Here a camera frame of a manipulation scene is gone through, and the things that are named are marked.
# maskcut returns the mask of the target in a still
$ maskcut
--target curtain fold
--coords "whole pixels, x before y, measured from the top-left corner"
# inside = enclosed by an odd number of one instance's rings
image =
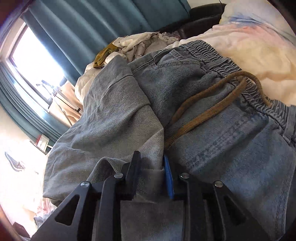
[[[36,0],[22,18],[75,85],[117,37],[188,18],[186,0]]]
[[[33,100],[0,63],[0,103],[16,124],[32,139],[44,134],[53,145],[68,128]]]

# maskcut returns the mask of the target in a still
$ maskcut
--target elastic waistband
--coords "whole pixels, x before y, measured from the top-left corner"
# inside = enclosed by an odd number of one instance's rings
[[[183,44],[187,51],[194,57],[200,59],[205,65],[207,72],[215,71],[222,78],[230,73],[240,71],[238,67],[230,58],[221,56],[212,46],[202,40],[196,40]],[[234,86],[239,84],[239,81],[233,80],[231,82]],[[257,86],[248,80],[246,89],[242,92],[242,96],[256,111],[272,117],[284,130],[284,138],[289,143],[291,140],[295,141],[295,116],[296,108],[288,107],[279,100],[270,100],[271,107],[267,107],[257,90]]]

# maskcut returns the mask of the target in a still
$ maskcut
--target silver rivet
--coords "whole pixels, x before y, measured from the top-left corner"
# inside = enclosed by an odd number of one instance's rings
[[[80,183],[80,186],[82,186],[83,188],[87,188],[89,186],[89,182],[82,182]]]
[[[188,179],[190,176],[189,176],[188,173],[184,172],[184,173],[182,173],[182,174],[180,175],[180,177],[183,178],[183,179]]]
[[[221,187],[223,187],[223,182],[215,181],[215,186],[218,187],[218,188],[221,188]]]
[[[115,174],[114,174],[114,177],[115,177],[116,179],[120,179],[120,178],[123,177],[123,174],[122,174],[121,172],[118,172],[118,173],[115,173]]]

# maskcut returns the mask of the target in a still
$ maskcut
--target denim fabric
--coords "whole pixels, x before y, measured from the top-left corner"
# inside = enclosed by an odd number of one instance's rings
[[[188,96],[240,70],[203,41],[144,56],[129,66],[164,127]],[[238,83],[226,84],[192,105],[179,121],[165,127],[165,139],[225,98]],[[228,108],[176,140],[167,155],[202,181],[223,181],[274,240],[285,232],[296,161],[296,110],[271,102],[271,108],[265,106],[249,81]]]
[[[54,146],[44,195],[62,200],[90,173],[90,182],[104,180],[138,149],[144,166],[136,200],[121,204],[122,239],[180,240],[182,208],[161,197],[163,140],[224,99],[238,82],[224,85],[167,124],[183,101],[238,70],[201,40],[128,65],[115,57],[94,80],[81,119]],[[265,106],[249,81],[230,106],[178,138],[167,155],[202,181],[223,181],[276,240],[285,231],[295,170],[296,108],[271,103]]]

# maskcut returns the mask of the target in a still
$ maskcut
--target white wall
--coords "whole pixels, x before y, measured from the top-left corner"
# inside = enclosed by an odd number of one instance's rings
[[[222,3],[229,3],[231,0],[220,0]],[[206,5],[210,3],[219,3],[218,0],[187,0],[191,8],[198,7],[201,5]]]
[[[24,162],[26,171],[14,171],[5,151],[16,161]],[[33,217],[42,195],[40,181],[45,163],[45,155],[29,142],[29,137],[0,105],[0,204],[9,221],[23,225],[30,235],[36,231]]]

